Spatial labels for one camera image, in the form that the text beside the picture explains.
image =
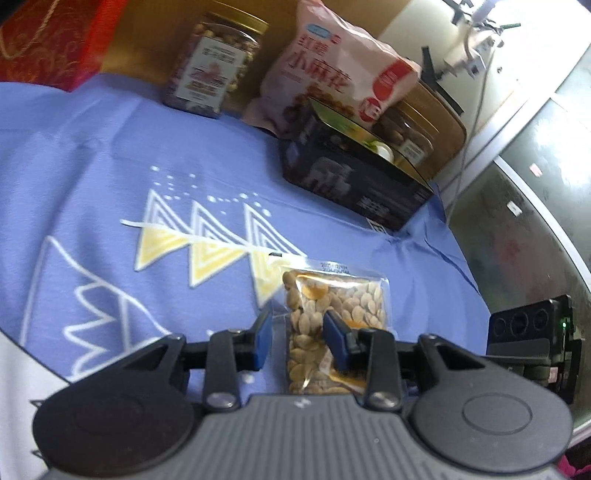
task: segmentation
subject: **sticker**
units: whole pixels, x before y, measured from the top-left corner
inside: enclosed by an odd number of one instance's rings
[[[174,94],[199,105],[219,108],[246,52],[202,37]]]
[[[518,217],[519,215],[521,215],[523,213],[523,211],[513,201],[507,203],[507,208],[516,217]]]
[[[541,177],[543,175],[541,169],[539,168],[538,165],[536,165],[535,163],[532,163],[530,165],[530,170],[531,172],[536,176],[536,177]]]
[[[415,142],[410,140],[405,140],[400,145],[398,152],[415,167],[425,158],[425,152]]]

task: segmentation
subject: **gold pattern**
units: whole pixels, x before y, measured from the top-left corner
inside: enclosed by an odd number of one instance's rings
[[[29,48],[31,48],[31,46],[39,39],[39,35],[41,35],[43,30],[45,30],[45,27],[49,23],[49,20],[51,20],[53,12],[56,10],[59,3],[60,3],[60,0],[53,0],[53,3],[49,7],[49,10],[47,11],[45,18],[43,19],[43,22],[41,23],[41,26],[37,29],[37,31],[33,35],[33,38],[31,39],[31,41],[29,43],[27,43],[23,48],[21,48],[18,52],[16,52],[13,55],[10,55],[7,51],[6,45],[4,44],[4,35],[2,34],[2,27],[0,27],[0,52],[2,53],[2,56],[4,57],[5,60],[17,59],[18,57],[21,57],[22,55],[24,55]]]

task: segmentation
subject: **sealed food package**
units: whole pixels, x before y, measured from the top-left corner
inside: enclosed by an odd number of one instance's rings
[[[294,394],[363,393],[365,371],[337,372],[323,340],[323,316],[334,310],[352,329],[388,325],[388,279],[335,262],[301,258],[284,267],[290,335],[287,374]]]
[[[271,67],[243,120],[287,137],[308,97],[366,129],[418,82],[419,66],[344,21],[320,0],[300,0],[297,36]]]

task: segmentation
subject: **blue gripper pad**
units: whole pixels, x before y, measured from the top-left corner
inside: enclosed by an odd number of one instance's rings
[[[347,331],[343,329],[337,323],[337,320],[331,317],[329,312],[324,314],[323,319],[323,336],[324,341],[330,352],[335,358],[335,365],[337,370],[343,372],[349,370],[349,352],[347,351],[345,334]]]
[[[273,339],[272,311],[269,307],[263,309],[251,330],[255,333],[254,370],[260,370],[265,364]]]

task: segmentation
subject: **white cable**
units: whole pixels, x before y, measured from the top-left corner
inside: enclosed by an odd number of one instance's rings
[[[468,35],[466,36],[466,38],[468,38],[468,36],[470,35],[471,30],[472,29],[470,29],[468,31]],[[486,92],[486,82],[488,80],[488,75],[491,71],[492,60],[495,57],[497,44],[498,44],[498,42],[495,43],[492,47],[491,57],[488,60],[488,65],[486,66],[484,79],[482,80],[482,87],[480,89],[480,95],[478,98],[478,105],[476,107],[476,115],[474,116],[474,122],[472,124],[471,129],[468,131],[468,135],[466,137],[466,145],[464,146],[464,152],[462,153],[462,162],[460,163],[460,174],[458,175],[458,178],[457,178],[456,191],[453,195],[452,202],[449,206],[449,210],[448,210],[448,214],[447,214],[447,219],[446,219],[447,226],[449,226],[449,223],[452,219],[453,211],[456,208],[457,199],[460,196],[460,188],[462,186],[462,180],[464,178],[464,171],[466,170],[466,157],[468,155],[468,146],[470,145],[470,142],[472,141],[472,138],[474,137],[474,134],[476,133],[476,127],[478,126],[478,119],[480,118],[480,113],[482,112],[482,104],[484,103],[484,94]]]
[[[466,52],[466,64],[469,64],[472,60],[474,60],[474,56],[470,51],[470,34],[472,33],[473,27],[472,24],[468,25],[468,30],[466,31],[466,35],[464,35],[464,52]]]

